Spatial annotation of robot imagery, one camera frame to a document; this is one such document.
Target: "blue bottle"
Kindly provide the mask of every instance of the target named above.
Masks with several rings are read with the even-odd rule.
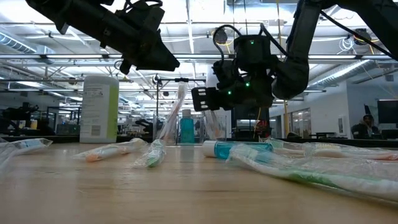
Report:
[[[182,118],[180,121],[181,127],[181,143],[195,143],[195,133],[193,127],[193,119],[191,110],[182,110]]]
[[[272,152],[274,150],[272,145],[266,142],[205,141],[202,145],[202,153],[206,157],[227,159],[229,150],[237,144],[247,144],[258,151]]]

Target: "computer monitor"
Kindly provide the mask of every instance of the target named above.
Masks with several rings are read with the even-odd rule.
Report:
[[[377,110],[380,124],[398,124],[398,100],[379,100]]]

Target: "bottle cap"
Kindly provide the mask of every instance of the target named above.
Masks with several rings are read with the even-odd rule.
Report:
[[[184,109],[182,110],[183,117],[191,117],[191,109]]]
[[[214,153],[214,147],[216,146],[217,141],[205,141],[201,146],[201,153],[205,157],[216,157]]]

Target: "wooden table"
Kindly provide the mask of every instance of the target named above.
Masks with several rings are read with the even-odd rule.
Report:
[[[70,160],[94,147],[55,144],[13,158],[0,182],[0,223],[398,222],[394,205],[205,159],[197,147],[168,147],[153,169],[132,169],[134,154],[91,164]]]

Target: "robotic arm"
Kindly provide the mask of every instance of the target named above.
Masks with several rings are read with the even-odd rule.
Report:
[[[124,9],[115,13],[114,0],[26,0],[27,4],[53,21],[61,34],[72,26],[123,54],[120,71],[128,74],[132,65],[137,70],[174,71],[180,62],[160,38],[158,30],[164,11],[160,0],[126,0]]]
[[[269,108],[274,97],[289,100],[302,93],[308,85],[308,53],[318,19],[320,14],[328,17],[322,9],[335,4],[357,12],[397,60],[394,55],[398,55],[398,7],[392,0],[300,0],[287,51],[280,48],[286,60],[281,62],[271,55],[270,42],[279,45],[264,26],[260,34],[265,32],[266,36],[241,35],[236,30],[239,37],[234,40],[235,59],[232,62],[222,59],[214,64],[213,70],[220,81],[218,90],[203,87],[192,90],[195,110],[220,107],[231,110],[236,104]],[[238,68],[247,73],[239,74]]]

